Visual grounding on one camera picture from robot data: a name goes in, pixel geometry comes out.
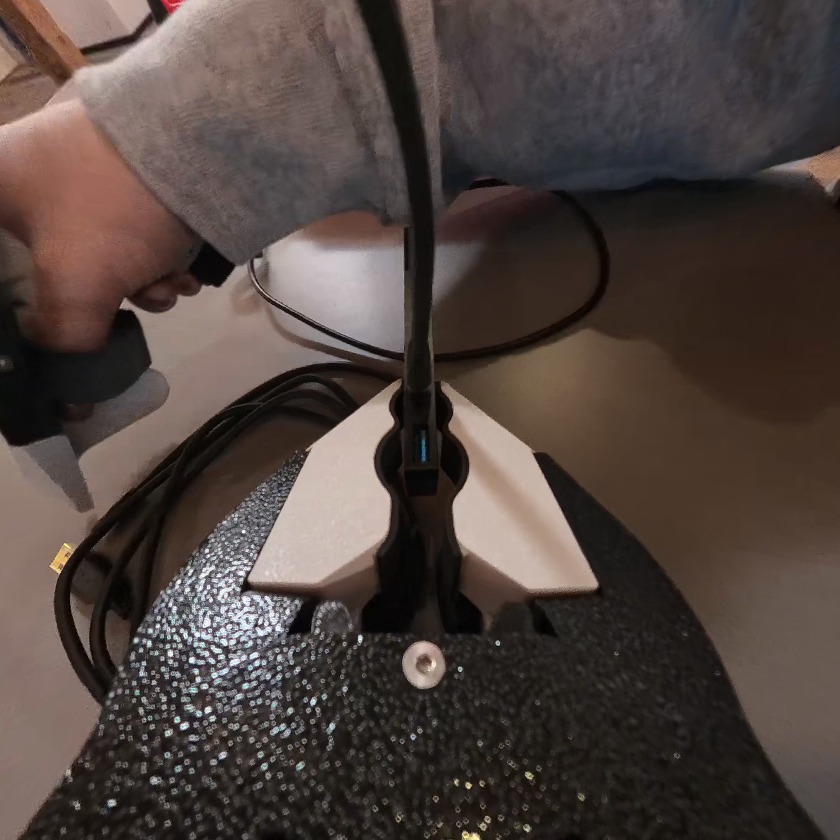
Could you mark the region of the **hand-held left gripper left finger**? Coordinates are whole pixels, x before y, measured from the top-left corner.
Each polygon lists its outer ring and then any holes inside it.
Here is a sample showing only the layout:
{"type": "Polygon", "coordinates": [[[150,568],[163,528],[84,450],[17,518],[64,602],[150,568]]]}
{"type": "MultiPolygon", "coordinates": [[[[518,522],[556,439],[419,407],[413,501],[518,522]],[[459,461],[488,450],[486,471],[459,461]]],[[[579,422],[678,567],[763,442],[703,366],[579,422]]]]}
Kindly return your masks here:
{"type": "Polygon", "coordinates": [[[248,575],[256,592],[316,596],[359,612],[377,591],[375,555],[391,524],[391,497],[375,452],[392,429],[394,382],[305,452],[248,575]]]}

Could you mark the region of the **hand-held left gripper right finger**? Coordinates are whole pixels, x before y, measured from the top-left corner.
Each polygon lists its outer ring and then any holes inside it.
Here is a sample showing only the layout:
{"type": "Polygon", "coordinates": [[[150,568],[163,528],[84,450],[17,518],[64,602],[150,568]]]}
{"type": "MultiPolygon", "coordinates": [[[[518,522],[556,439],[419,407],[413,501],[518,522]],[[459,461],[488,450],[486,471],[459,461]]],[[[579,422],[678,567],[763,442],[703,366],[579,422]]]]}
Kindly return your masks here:
{"type": "Polygon", "coordinates": [[[455,493],[458,590],[493,623],[509,604],[591,595],[599,584],[535,453],[451,385],[448,431],[468,470],[455,493]]]}

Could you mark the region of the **black usb hub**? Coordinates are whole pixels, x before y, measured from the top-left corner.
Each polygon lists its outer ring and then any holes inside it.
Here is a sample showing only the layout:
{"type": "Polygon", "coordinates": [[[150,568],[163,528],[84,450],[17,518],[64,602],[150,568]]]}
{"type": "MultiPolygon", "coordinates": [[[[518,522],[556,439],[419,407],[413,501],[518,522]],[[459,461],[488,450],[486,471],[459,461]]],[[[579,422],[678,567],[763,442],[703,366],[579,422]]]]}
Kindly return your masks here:
{"type": "Polygon", "coordinates": [[[433,496],[440,471],[436,393],[433,387],[418,391],[402,385],[400,397],[399,437],[406,493],[410,497],[433,496]]]}

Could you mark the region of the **person's right forearm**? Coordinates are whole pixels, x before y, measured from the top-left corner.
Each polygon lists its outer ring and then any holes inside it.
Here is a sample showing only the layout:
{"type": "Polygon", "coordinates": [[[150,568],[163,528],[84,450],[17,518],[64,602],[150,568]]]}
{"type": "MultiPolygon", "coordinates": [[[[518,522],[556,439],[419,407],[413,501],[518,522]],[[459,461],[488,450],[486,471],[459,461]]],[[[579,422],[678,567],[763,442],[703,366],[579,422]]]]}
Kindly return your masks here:
{"type": "MultiPolygon", "coordinates": [[[[399,6],[436,214],[481,176],[619,190],[838,146],[838,2],[399,6]]],[[[332,215],[408,219],[356,2],[186,2],[75,88],[141,181],[235,264],[332,215]]]]}

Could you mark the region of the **person's right hand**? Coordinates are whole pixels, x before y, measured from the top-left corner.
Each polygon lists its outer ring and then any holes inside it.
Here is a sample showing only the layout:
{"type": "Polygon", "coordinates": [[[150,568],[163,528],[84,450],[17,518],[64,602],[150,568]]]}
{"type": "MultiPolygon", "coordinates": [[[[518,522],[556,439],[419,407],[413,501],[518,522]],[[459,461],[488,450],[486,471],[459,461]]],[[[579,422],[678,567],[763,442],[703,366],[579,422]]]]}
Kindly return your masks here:
{"type": "Polygon", "coordinates": [[[78,100],[4,125],[2,229],[35,265],[21,317],[60,353],[99,350],[124,301],[171,310],[202,286],[187,272],[193,231],[161,204],[78,100]]]}

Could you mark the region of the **white mat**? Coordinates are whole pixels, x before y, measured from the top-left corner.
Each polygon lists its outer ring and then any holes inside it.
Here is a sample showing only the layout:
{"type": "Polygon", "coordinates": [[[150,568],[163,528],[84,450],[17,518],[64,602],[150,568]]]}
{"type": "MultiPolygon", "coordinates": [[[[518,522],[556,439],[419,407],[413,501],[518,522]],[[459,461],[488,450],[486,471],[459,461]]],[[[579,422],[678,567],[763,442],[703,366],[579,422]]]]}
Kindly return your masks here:
{"type": "MultiPolygon", "coordinates": [[[[434,279],[438,352],[488,343],[480,314],[488,222],[472,213],[490,190],[463,194],[440,230],[434,279]]],[[[311,226],[270,246],[255,263],[263,290],[335,333],[387,351],[403,351],[403,233],[360,213],[311,226]]]]}

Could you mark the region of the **wooden post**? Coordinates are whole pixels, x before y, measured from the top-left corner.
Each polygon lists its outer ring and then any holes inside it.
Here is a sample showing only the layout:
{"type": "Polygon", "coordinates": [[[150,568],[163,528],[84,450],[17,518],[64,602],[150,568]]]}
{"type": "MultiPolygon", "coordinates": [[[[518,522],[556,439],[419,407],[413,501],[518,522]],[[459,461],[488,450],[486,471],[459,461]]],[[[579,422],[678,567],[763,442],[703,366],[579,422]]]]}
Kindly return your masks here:
{"type": "Polygon", "coordinates": [[[36,66],[56,83],[68,81],[88,64],[40,1],[2,1],[1,14],[36,66]]]}

